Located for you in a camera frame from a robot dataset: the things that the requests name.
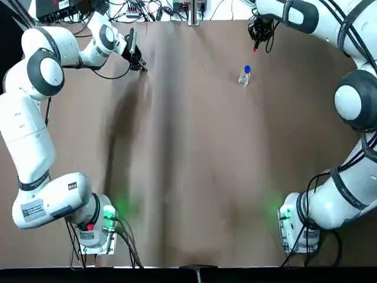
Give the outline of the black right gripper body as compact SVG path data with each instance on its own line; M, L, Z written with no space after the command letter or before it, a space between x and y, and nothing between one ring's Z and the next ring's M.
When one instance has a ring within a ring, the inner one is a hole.
M270 33L275 30L275 21L273 18L256 17L249 25L251 33Z

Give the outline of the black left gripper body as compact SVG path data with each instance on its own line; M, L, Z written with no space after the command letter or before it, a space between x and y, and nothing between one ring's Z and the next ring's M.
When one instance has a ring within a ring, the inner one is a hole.
M136 45L133 47L131 44L127 44L121 56L130 64L142 64L141 51Z

